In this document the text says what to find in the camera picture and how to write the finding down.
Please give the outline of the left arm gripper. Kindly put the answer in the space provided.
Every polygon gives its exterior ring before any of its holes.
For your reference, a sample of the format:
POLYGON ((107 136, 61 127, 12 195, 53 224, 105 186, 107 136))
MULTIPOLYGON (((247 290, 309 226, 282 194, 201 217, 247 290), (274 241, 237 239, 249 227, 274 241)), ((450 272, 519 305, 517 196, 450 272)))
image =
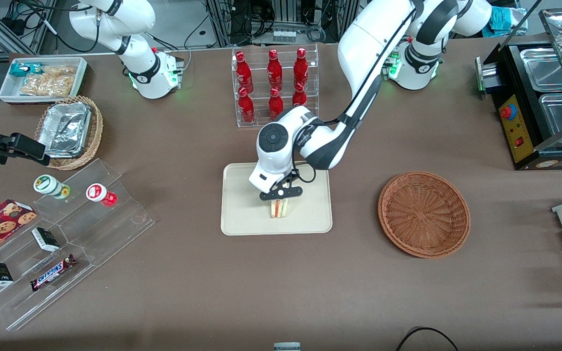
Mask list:
POLYGON ((248 181, 264 194, 270 193, 273 188, 273 191, 278 193, 284 186, 290 191, 295 188, 295 176, 289 175, 291 168, 290 163, 257 162, 248 181))

